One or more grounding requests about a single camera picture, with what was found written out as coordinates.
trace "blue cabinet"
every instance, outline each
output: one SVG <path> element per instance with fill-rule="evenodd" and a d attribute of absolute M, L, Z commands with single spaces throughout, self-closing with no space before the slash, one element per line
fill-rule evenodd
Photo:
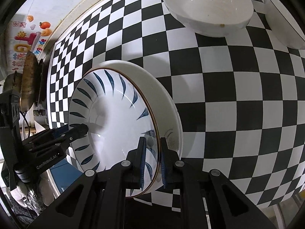
<path fill-rule="evenodd" d="M 82 174 L 70 165 L 66 159 L 54 165 L 50 171 L 60 193 L 65 191 Z"/>

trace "bowl rim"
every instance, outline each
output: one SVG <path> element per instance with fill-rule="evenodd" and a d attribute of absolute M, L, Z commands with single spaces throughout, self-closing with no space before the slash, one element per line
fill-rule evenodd
<path fill-rule="evenodd" d="M 164 2 L 164 4 L 165 4 L 165 6 L 167 7 L 167 9 L 169 10 L 169 12 L 170 12 L 170 11 L 173 11 L 173 10 L 170 9 L 170 8 L 168 7 L 168 5 L 166 4 L 166 0 L 163 0 L 163 2 Z M 248 21 L 248 20 L 250 20 L 250 19 L 252 18 L 253 13 L 254 13 L 254 7 L 253 7 L 253 3 L 252 3 L 251 0 L 250 0 L 250 4 L 251 4 L 251 7 L 252 7 L 252 14 L 251 14 L 251 16 L 250 16 L 249 18 L 247 18 L 246 20 L 242 20 L 242 21 L 239 22 L 239 23 L 211 23 L 211 22 L 205 22 L 205 21 L 200 21 L 200 20 L 197 20 L 197 19 L 193 19 L 193 18 L 190 18 L 189 16 L 184 16 L 184 15 L 181 15 L 180 13 L 177 13 L 177 12 L 175 12 L 175 14 L 179 15 L 180 17 L 187 18 L 187 19 L 189 19 L 189 20 L 196 21 L 196 22 L 200 22 L 200 23 L 207 23 L 207 24 L 210 24 L 210 25 L 221 25 L 221 24 L 224 24 L 224 25 L 228 25 L 228 26 L 233 26 L 233 25 L 237 25 L 237 24 L 240 24 L 240 23 L 244 23 L 244 22 L 246 22 L 246 21 Z"/>
<path fill-rule="evenodd" d="M 156 171 L 154 173 L 154 176 L 153 176 L 153 179 L 151 180 L 150 184 L 147 186 L 147 188 L 145 190 L 142 190 L 139 194 L 136 194 L 136 195 L 133 195 L 133 196 L 126 196 L 126 198 L 135 198 L 135 197 L 138 197 L 139 195 L 142 195 L 144 194 L 148 189 L 150 189 L 150 187 L 153 185 L 153 183 L 155 182 L 155 180 L 157 179 L 157 175 L 158 175 L 158 172 L 159 172 L 159 168 L 160 168 L 160 165 L 161 165 L 161 140 L 160 140 L 160 136 L 159 136 L 159 130 L 158 130 L 158 126 L 157 126 L 157 122 L 156 122 L 156 119 L 155 119 L 155 116 L 153 114 L 153 111 L 148 103 L 148 101 L 146 100 L 146 97 L 144 96 L 144 94 L 142 93 L 142 91 L 139 89 L 139 87 L 124 73 L 122 73 L 121 71 L 119 70 L 116 70 L 116 69 L 113 69 L 111 67 L 98 67 L 96 69 L 92 69 L 92 70 L 89 70 L 88 72 L 86 72 L 86 74 L 81 78 L 81 80 L 86 76 L 88 75 L 89 73 L 93 72 L 93 71 L 96 71 L 96 70 L 100 70 L 100 69 L 107 69 L 107 70 L 111 70 L 111 71 L 114 71 L 120 75 L 122 75 L 124 78 L 126 78 L 132 85 L 133 87 L 136 89 L 136 91 L 139 93 L 139 95 L 141 96 L 142 100 L 144 101 L 148 111 L 149 111 L 149 115 L 151 117 L 151 120 L 152 120 L 152 123 L 153 123 L 153 126 L 154 126 L 154 129 L 155 129 L 155 133 L 156 133 L 156 140 L 157 140 L 157 167 L 156 167 Z"/>
<path fill-rule="evenodd" d="M 305 39 L 298 33 L 298 31 L 290 24 L 290 22 L 286 19 L 286 17 L 282 14 L 282 12 L 277 8 L 277 6 L 274 4 L 272 0 L 270 0 L 273 6 L 276 8 L 276 10 L 282 15 L 282 17 L 287 21 L 287 23 L 292 27 L 292 29 L 299 35 L 299 37 L 305 42 Z"/>

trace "gold rim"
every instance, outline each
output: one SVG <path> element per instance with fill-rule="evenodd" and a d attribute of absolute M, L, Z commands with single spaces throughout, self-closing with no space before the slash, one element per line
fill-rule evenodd
<path fill-rule="evenodd" d="M 149 115 L 152 119 L 152 123 L 153 123 L 153 126 L 155 128 L 155 131 L 156 131 L 156 137 L 157 137 L 157 148 L 158 148 L 158 152 L 157 152 L 157 155 L 158 155 L 158 159 L 157 159 L 157 167 L 156 167 L 156 172 L 155 172 L 155 175 L 152 179 L 152 181 L 150 182 L 150 184 L 148 185 L 148 187 L 142 191 L 141 193 L 139 194 L 136 194 L 136 195 L 133 195 L 133 196 L 128 196 L 126 198 L 135 198 L 135 197 L 138 197 L 139 195 L 142 195 L 144 194 L 147 190 L 149 190 L 151 188 L 151 186 L 153 185 L 153 183 L 155 182 L 155 180 L 157 179 L 157 175 L 159 173 L 159 168 L 160 168 L 160 163 L 161 163 L 161 141 L 160 141 L 160 137 L 159 137 L 159 130 L 158 130 L 158 126 L 157 126 L 157 122 L 156 122 L 156 119 L 155 119 L 155 116 L 153 114 L 153 111 L 148 103 L 148 101 L 146 100 L 146 97 L 144 96 L 144 94 L 142 93 L 142 91 L 139 89 L 139 87 L 128 77 L 126 76 L 126 74 L 124 74 L 123 72 L 119 71 L 119 70 L 116 70 L 116 69 L 113 69 L 113 68 L 109 68 L 109 67 L 100 67 L 100 68 L 96 68 L 96 69 L 93 69 L 93 70 L 90 70 L 88 71 L 83 77 L 82 79 L 88 75 L 89 73 L 93 72 L 93 71 L 96 71 L 96 70 L 99 70 L 99 69 L 108 69 L 108 70 L 112 70 L 114 72 L 117 72 L 119 73 L 120 75 L 122 75 L 124 78 L 126 78 L 134 87 L 135 89 L 138 91 L 138 93 L 140 94 L 141 98 L 143 99 L 148 111 L 149 111 Z"/>

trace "countertop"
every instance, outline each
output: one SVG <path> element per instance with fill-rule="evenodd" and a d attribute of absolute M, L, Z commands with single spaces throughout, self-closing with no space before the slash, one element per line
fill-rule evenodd
<path fill-rule="evenodd" d="M 182 157 L 223 172 L 258 207 L 288 199 L 305 182 L 305 51 L 272 33 L 263 0 L 249 25 L 225 38 L 193 33 L 163 0 L 104 0 L 55 44 L 48 75 L 50 127 L 68 123 L 73 90 L 105 60 L 133 62 L 167 89 L 184 136 Z M 81 166 L 73 150 L 67 160 Z M 177 191 L 139 197 L 179 211 Z"/>

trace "blue leaf pattern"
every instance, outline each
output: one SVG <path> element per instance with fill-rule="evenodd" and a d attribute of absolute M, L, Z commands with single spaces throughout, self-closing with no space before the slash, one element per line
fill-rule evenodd
<path fill-rule="evenodd" d="M 111 83 L 111 86 L 112 86 L 112 94 L 113 94 L 113 92 L 114 92 L 114 81 L 113 81 L 113 78 L 112 78 L 112 76 L 108 73 L 107 70 L 105 70 L 105 73 L 106 73 L 106 75 L 107 75 L 107 77 L 108 77 L 108 79 L 109 79 L 109 81 L 110 81 L 110 83 Z"/>
<path fill-rule="evenodd" d="M 140 118 L 142 118 L 142 117 L 144 117 L 144 116 L 147 116 L 148 115 L 148 110 L 147 110 L 147 107 L 144 109 L 144 111 L 143 111 L 143 113 L 140 115 L 140 117 L 138 118 L 138 119 L 140 119 Z"/>
<path fill-rule="evenodd" d="M 97 78 L 97 80 L 100 82 L 100 84 L 101 84 L 101 86 L 102 86 L 102 88 L 103 88 L 104 94 L 106 94 L 106 92 L 105 92 L 105 86 L 104 86 L 103 81 L 101 80 L 101 78 L 100 78 L 97 74 L 95 74 L 95 73 L 93 73 L 93 74 L 95 75 L 95 77 Z"/>
<path fill-rule="evenodd" d="M 75 151 L 81 151 L 81 150 L 84 150 L 88 147 L 89 145 L 85 145 L 85 146 L 81 146 L 79 148 L 76 148 Z"/>
<path fill-rule="evenodd" d="M 79 92 L 83 93 L 86 97 L 88 97 L 91 101 L 91 96 L 87 93 L 87 91 L 85 91 L 84 89 L 82 88 L 77 88 Z"/>
<path fill-rule="evenodd" d="M 122 96 L 122 100 L 123 100 L 124 95 L 125 95 L 125 91 L 126 91 L 126 83 L 125 83 L 124 79 L 121 77 L 120 74 L 119 74 L 119 77 L 120 77 L 120 79 L 121 79 L 122 86 L 123 86 L 123 96 Z"/>
<path fill-rule="evenodd" d="M 145 135 L 149 135 L 149 136 L 152 136 L 152 137 L 156 137 L 156 133 L 155 133 L 155 130 L 149 130 L 149 131 L 146 131 L 142 134 L 145 134 Z"/>
<path fill-rule="evenodd" d="M 78 112 L 70 112 L 69 114 L 75 115 L 75 116 L 77 116 L 77 117 L 85 118 L 83 115 L 81 115 L 81 114 L 78 113 Z"/>
<path fill-rule="evenodd" d="M 87 105 L 83 101 L 81 101 L 80 99 L 72 99 L 72 101 L 74 101 L 75 103 L 77 103 L 77 104 L 79 104 L 79 105 L 81 105 L 85 108 L 88 108 Z"/>
<path fill-rule="evenodd" d="M 154 149 L 150 148 L 150 147 L 148 147 L 147 149 L 152 153 L 152 155 L 154 156 L 155 160 L 158 161 L 158 156 L 157 156 L 156 151 Z"/>
<path fill-rule="evenodd" d="M 86 157 L 81 163 L 80 165 L 83 165 L 83 164 L 87 164 L 91 161 L 91 159 L 93 158 L 93 154 L 89 157 Z"/>
<path fill-rule="evenodd" d="M 130 107 L 129 108 L 131 108 L 132 107 L 132 105 L 134 105 L 135 104 L 135 102 L 138 100 L 138 93 L 137 93 L 137 91 L 135 90 L 135 88 L 133 87 L 133 89 L 134 89 L 134 98 L 132 99 L 132 104 L 130 105 Z"/>
<path fill-rule="evenodd" d="M 94 166 L 92 169 L 96 171 L 97 168 L 99 167 L 99 165 L 100 165 L 100 162 L 96 166 Z"/>
<path fill-rule="evenodd" d="M 145 162 L 145 165 L 147 167 L 147 170 L 148 170 L 148 173 L 149 173 L 149 177 L 150 177 L 150 180 L 152 181 L 153 180 L 153 169 L 151 168 L 151 166 Z"/>
<path fill-rule="evenodd" d="M 95 89 L 95 87 L 94 87 L 94 85 L 92 84 L 92 82 L 90 82 L 89 80 L 87 80 L 87 79 L 83 79 L 85 82 L 86 82 L 86 84 L 88 84 L 88 86 L 96 93 L 96 95 L 97 95 L 97 92 L 96 92 L 96 89 Z"/>

